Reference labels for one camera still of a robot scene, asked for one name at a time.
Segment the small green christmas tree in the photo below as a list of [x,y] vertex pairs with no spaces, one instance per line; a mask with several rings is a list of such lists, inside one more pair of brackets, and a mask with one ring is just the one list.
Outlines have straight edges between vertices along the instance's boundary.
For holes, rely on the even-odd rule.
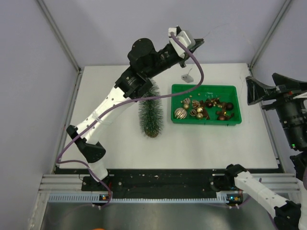
[[138,101],[138,106],[141,132],[149,138],[158,137],[162,133],[164,127],[162,100]]

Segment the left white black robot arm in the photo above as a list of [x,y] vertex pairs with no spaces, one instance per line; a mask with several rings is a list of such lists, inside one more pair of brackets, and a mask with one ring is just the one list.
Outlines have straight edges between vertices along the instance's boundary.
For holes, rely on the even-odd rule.
[[103,163],[106,150],[98,140],[105,127],[149,92],[153,87],[151,78],[175,64],[185,67],[186,60],[203,43],[202,38],[187,41],[178,36],[156,51],[150,39],[137,40],[128,53],[129,67],[115,82],[107,97],[83,122],[67,127],[66,132],[85,157],[86,167],[93,177],[92,184],[98,190],[106,189],[109,183]]

